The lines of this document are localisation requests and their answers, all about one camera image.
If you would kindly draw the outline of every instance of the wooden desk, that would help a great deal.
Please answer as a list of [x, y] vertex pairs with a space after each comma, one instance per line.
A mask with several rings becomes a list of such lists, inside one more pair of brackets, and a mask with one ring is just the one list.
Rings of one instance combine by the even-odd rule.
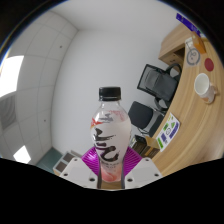
[[[191, 37], [190, 33], [186, 33], [181, 36], [179, 32], [182, 42]], [[176, 45], [172, 45], [173, 48], [182, 44], [180, 39], [176, 41], [174, 42]], [[165, 41], [162, 44], [162, 47], [166, 46], [166, 48], [161, 49], [160, 58], [167, 57], [169, 52], [172, 53], [171, 45], [166, 43]], [[170, 112], [180, 121], [180, 129], [175, 138], [163, 152], [159, 152], [152, 159], [163, 176], [189, 165], [219, 159], [224, 152], [224, 69], [212, 45], [206, 40], [204, 44], [207, 53], [201, 55], [199, 65], [188, 67], [184, 59], [180, 83], [172, 104], [153, 136], [157, 137]], [[204, 61], [208, 57], [214, 62], [215, 68], [212, 72], [208, 72], [204, 67]], [[209, 76], [219, 91], [219, 95], [216, 95], [210, 105], [205, 104], [194, 92], [194, 80], [202, 72]]]

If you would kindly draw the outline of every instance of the black office chair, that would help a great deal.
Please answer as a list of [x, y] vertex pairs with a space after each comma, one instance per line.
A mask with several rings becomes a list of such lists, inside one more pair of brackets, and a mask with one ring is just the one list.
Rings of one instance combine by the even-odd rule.
[[[179, 74], [175, 77], [171, 77], [170, 72], [175, 66], [179, 68]], [[170, 65], [165, 71], [147, 64], [144, 68], [137, 89], [154, 96], [154, 102], [158, 109], [160, 111], [167, 111], [176, 92], [181, 73], [181, 66], [177, 63]], [[159, 104], [160, 100], [164, 101], [167, 108], [164, 108]]]
[[149, 131], [144, 130], [151, 121], [154, 111], [158, 110], [154, 108], [152, 109], [136, 101], [132, 103], [128, 115], [130, 117], [131, 123], [138, 128], [141, 134], [149, 135], [150, 137], [152, 137], [155, 134], [158, 127], [160, 126], [164, 118], [164, 114], [158, 111], [160, 115], [157, 117], [155, 123], [152, 125], [150, 130]]

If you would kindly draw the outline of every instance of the ceiling light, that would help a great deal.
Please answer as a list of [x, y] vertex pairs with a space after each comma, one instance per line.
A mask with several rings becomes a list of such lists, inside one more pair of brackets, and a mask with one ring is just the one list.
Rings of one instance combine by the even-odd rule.
[[31, 160], [25, 146], [19, 149], [13, 156], [17, 162], [21, 163], [28, 163]]

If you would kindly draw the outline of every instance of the plastic bottle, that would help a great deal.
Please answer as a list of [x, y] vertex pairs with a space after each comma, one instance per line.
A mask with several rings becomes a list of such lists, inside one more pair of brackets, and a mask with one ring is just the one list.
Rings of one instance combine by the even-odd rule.
[[120, 100], [120, 87], [99, 88], [101, 105], [91, 122], [91, 138], [106, 182], [121, 180], [122, 162], [131, 138], [131, 121]]

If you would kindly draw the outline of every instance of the white cup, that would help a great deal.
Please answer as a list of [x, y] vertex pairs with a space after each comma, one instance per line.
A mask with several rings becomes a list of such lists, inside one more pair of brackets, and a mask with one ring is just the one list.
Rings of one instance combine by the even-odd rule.
[[205, 103], [209, 104], [213, 102], [216, 91], [214, 85], [209, 81], [209, 78], [205, 73], [200, 73], [196, 77], [194, 90]]

